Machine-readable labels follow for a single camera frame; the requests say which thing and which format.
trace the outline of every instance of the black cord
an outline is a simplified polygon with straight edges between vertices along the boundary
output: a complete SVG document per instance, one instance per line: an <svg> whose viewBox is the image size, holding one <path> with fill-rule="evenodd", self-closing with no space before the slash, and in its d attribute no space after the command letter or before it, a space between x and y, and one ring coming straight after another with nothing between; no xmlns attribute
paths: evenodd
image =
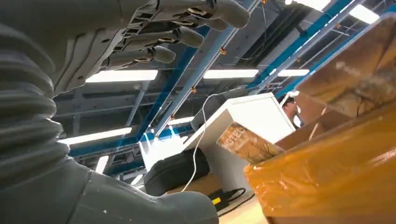
<svg viewBox="0 0 396 224"><path fill-rule="evenodd" d="M244 203L248 202L250 199L254 198L254 196L255 196L255 195L252 194L249 198L247 198L247 199L244 200L243 202L239 203L238 205L236 205L236 206L233 207L232 209L230 209L230 210L228 210L228 211L226 211L226 212L220 214L219 217L222 217L223 215L226 215L226 214L228 214L228 213L230 213L230 212L236 210L236 209L239 208L241 205L243 205Z"/></svg>
<svg viewBox="0 0 396 224"><path fill-rule="evenodd" d="M238 194L236 197L232 198L238 191L242 191L242 192L240 194ZM246 192L245 188L238 188L238 189L234 189L231 191L227 191L224 193L224 195L228 199L228 202L231 202L233 200L240 198L245 192Z"/></svg>

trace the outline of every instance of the blue steel beam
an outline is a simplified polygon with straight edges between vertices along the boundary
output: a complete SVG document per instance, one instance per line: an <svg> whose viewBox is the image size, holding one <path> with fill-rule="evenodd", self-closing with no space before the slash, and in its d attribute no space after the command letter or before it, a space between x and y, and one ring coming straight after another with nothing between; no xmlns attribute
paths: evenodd
<svg viewBox="0 0 396 224"><path fill-rule="evenodd" d="M131 112L130 112L130 114L128 116L128 119L127 119L127 121L125 123L125 127L131 126L132 120L134 119L134 116L135 116L135 114L137 112L137 109L140 106L141 100L143 99L144 94L146 93L147 89L149 88L149 85L150 85L150 81L143 81L142 82L139 95L137 96L137 99L136 99L136 101L134 103L134 106L133 106L133 108L132 108L132 110L131 110ZM115 149L115 151L118 152L119 149L120 149L120 146L118 146ZM109 156L109 159L108 159L108 162L107 162L108 166L111 166L113 164L114 158L115 158L115 155Z"/></svg>
<svg viewBox="0 0 396 224"><path fill-rule="evenodd" d="M391 6L385 13L387 12L396 12L396 5ZM348 40L346 40L344 43L340 44L335 50L327 54L323 59L321 59L318 63L316 63L313 67L310 68L310 72L305 75L298 77L294 79L291 83L289 83L287 86L283 87L277 94L276 97L281 97L284 94L286 94L289 91L293 91L296 86L298 86L308 75L313 74L313 72L322 64L324 64L332 55L334 55L339 49L341 49L346 43L351 41L356 35L360 33L360 30L356 32L354 35L350 36Z"/></svg>
<svg viewBox="0 0 396 224"><path fill-rule="evenodd" d="M242 6L248 12L252 13L252 11L256 9L259 3L261 3L260 0L246 0L242 3ZM161 121L158 124L158 127L155 128L154 134L156 136L161 134L161 132L169 122L170 117L178 111L178 109L181 107L184 101L188 98L188 96L191 93L191 89L198 84L198 82L202 79L204 73L212 66L212 64L219 57L220 55L219 49L226 46L235 36L237 31L238 29L229 27L219 34L218 38L213 43L211 50L205 55L205 58L202 60L199 66L194 70L194 73L191 75L190 79L186 82L183 89L176 97L175 101L173 101L169 109L162 117Z"/></svg>
<svg viewBox="0 0 396 224"><path fill-rule="evenodd" d="M186 126L186 127L174 127L173 131L175 134L181 134L181 133L188 133L193 131L191 126ZM172 131L170 129L164 130L159 138L166 138L172 135ZM152 133L147 134L148 139L152 140L154 139L154 135ZM134 136L131 137L125 137L119 140L114 140L110 142L105 142L105 143L100 143L97 145L92 145L92 146L85 146L85 147L79 147L70 150L69 156L72 157L78 157L78 156L83 156L83 155L88 155L88 154L94 154L94 153L99 153L101 151L110 149L110 148L116 148L118 146L127 146L127 145L132 145L136 144L139 142L139 139L137 139Z"/></svg>
<svg viewBox="0 0 396 224"><path fill-rule="evenodd" d="M251 94L259 93L277 77L282 70L291 66L300 55L329 33L340 21L349 15L349 11L364 0L338 0L319 19L316 20L300 37L295 40L278 58L262 71L246 89L253 89Z"/></svg>
<svg viewBox="0 0 396 224"><path fill-rule="evenodd" d="M206 36L206 34L209 32L209 27L203 26L199 29L196 29L196 31L199 32L201 35ZM147 129L149 128L149 126L151 125L151 123L153 122L153 120L156 118L157 114L161 110L161 108L164 106L165 101L172 93L172 90L175 88L177 82L180 80L185 69L191 63L196 51L197 48L187 48L185 50L182 59L177 63L177 68L181 68L181 69L173 70L167 84L165 85L162 92L158 96L156 102L151 106L150 111L148 112L146 118L140 125L139 131L137 132L136 138L138 140L142 138L143 134L147 131Z"/></svg>
<svg viewBox="0 0 396 224"><path fill-rule="evenodd" d="M139 168L139 167L142 167L142 168L144 167L143 160L138 160L138 161L133 161L133 162L129 162L129 163L124 163L124 164L108 167L105 169L103 174L105 174L107 176L111 176L111 175L120 174L120 173L123 173L130 169L135 169L135 168Z"/></svg>

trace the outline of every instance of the ceiling light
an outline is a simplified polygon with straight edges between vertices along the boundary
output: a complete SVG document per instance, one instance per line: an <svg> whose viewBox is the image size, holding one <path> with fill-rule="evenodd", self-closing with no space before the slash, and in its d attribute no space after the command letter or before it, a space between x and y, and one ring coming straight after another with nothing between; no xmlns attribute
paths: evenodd
<svg viewBox="0 0 396 224"><path fill-rule="evenodd" d="M365 23L371 24L378 20L380 18L379 15L375 14L373 11L369 10L368 8L362 6L362 5L357 5L355 8L353 8L349 14L356 19L359 19Z"/></svg>
<svg viewBox="0 0 396 224"><path fill-rule="evenodd" d="M187 122L192 121L193 119L194 119L194 117L174 119L174 120L170 120L168 122L168 125L178 125L178 124L182 124L182 123L187 123Z"/></svg>
<svg viewBox="0 0 396 224"><path fill-rule="evenodd" d="M101 71L86 80L87 83L128 82L154 80L157 70L114 70Z"/></svg>
<svg viewBox="0 0 396 224"><path fill-rule="evenodd" d="M279 72L280 77L305 76L309 69L285 69Z"/></svg>
<svg viewBox="0 0 396 224"><path fill-rule="evenodd" d="M135 185L139 182L139 180L143 177L143 174L138 175L137 177L135 177L135 179L132 181L131 185Z"/></svg>
<svg viewBox="0 0 396 224"><path fill-rule="evenodd" d="M73 145L73 144L77 144L77 143L81 143L81 142L93 141L93 140L104 139L104 138L114 137L114 136L118 136L118 135L128 134L131 132L131 130L132 130L132 128L126 127L126 128L111 130L111 131L107 131L107 132L82 135L82 136L68 138L68 139L61 139L58 142L64 143L67 145Z"/></svg>
<svg viewBox="0 0 396 224"><path fill-rule="evenodd" d="M204 78L220 79L220 78L252 78L259 71L257 69L246 70L208 70Z"/></svg>
<svg viewBox="0 0 396 224"><path fill-rule="evenodd" d="M322 11L331 0L294 0L300 4Z"/></svg>
<svg viewBox="0 0 396 224"><path fill-rule="evenodd" d="M95 172L98 174L102 174L103 170L105 170L107 160L109 159L109 156L102 156L99 158L98 164L96 165Z"/></svg>

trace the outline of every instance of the wooden surface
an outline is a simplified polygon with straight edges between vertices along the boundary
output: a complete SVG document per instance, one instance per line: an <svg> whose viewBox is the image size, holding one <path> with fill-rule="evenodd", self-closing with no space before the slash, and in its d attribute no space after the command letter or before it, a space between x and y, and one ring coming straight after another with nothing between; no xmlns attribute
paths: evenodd
<svg viewBox="0 0 396 224"><path fill-rule="evenodd" d="M240 200L233 202L230 207L239 204L245 199L246 197L241 197ZM254 197L236 210L220 217L220 224L268 224L268 222L262 213L258 200Z"/></svg>

